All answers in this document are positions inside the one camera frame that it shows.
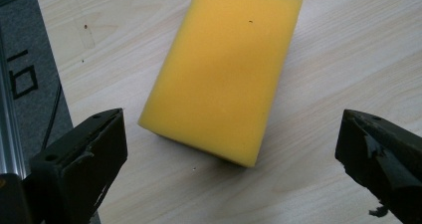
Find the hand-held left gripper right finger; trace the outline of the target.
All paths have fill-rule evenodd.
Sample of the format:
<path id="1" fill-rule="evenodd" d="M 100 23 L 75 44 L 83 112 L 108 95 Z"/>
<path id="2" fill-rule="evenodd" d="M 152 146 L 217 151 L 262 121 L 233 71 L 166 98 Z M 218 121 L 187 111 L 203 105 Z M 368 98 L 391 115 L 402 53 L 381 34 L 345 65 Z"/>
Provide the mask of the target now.
<path id="1" fill-rule="evenodd" d="M 343 112 L 335 158 L 403 224 L 422 224 L 422 137 L 374 114 Z"/>

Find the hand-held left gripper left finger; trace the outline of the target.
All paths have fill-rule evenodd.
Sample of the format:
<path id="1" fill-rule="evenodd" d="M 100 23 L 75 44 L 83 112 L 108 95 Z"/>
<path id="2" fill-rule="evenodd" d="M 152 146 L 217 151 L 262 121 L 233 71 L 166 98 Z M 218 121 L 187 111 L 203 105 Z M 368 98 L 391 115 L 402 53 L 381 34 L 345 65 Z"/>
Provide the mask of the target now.
<path id="1" fill-rule="evenodd" d="M 89 224 L 127 160 L 123 110 L 94 114 L 30 160 L 46 224 Z"/>

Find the yellow sponge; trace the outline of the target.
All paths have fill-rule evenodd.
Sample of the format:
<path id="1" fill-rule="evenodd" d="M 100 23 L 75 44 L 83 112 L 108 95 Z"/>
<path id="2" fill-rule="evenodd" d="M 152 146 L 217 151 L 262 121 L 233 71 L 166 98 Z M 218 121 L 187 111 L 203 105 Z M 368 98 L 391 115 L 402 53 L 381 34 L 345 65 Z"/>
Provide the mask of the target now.
<path id="1" fill-rule="evenodd" d="M 139 125 L 255 165 L 303 0 L 192 0 Z"/>

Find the aluminium frame rail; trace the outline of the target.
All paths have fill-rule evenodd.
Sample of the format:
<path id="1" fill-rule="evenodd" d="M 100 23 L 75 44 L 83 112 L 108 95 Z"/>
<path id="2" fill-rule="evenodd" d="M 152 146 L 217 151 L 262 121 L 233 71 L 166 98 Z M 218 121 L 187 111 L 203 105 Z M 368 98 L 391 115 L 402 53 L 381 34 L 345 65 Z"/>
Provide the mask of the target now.
<path id="1" fill-rule="evenodd" d="M 0 173 L 27 176 L 11 93 L 6 57 L 0 35 Z"/>

